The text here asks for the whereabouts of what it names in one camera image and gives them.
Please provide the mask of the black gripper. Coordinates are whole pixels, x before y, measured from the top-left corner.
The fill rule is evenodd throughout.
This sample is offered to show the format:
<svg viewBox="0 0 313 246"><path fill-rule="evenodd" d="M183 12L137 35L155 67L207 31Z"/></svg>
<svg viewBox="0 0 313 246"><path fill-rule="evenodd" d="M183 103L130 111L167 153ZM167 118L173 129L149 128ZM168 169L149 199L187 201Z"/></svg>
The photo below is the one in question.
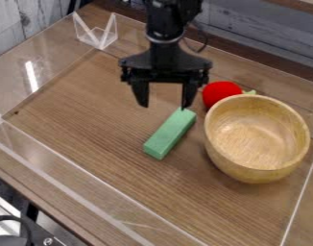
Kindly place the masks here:
<svg viewBox="0 0 313 246"><path fill-rule="evenodd" d="M118 60L120 80L130 85L138 105L148 107L148 83L183 83L183 109L192 105L197 88L207 82L211 61L180 47L148 49Z"/></svg>

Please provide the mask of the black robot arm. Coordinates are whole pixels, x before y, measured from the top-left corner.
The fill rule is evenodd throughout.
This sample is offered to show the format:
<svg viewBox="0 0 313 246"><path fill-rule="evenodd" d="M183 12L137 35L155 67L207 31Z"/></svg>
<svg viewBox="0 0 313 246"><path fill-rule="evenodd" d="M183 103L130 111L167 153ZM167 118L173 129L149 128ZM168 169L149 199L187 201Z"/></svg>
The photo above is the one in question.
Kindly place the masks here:
<svg viewBox="0 0 313 246"><path fill-rule="evenodd" d="M181 84L180 108L192 105L197 89L208 81L209 60L179 46L187 25L201 12L203 0L142 0L148 49L121 58L120 81L126 82L137 104L148 107L150 83Z"/></svg>

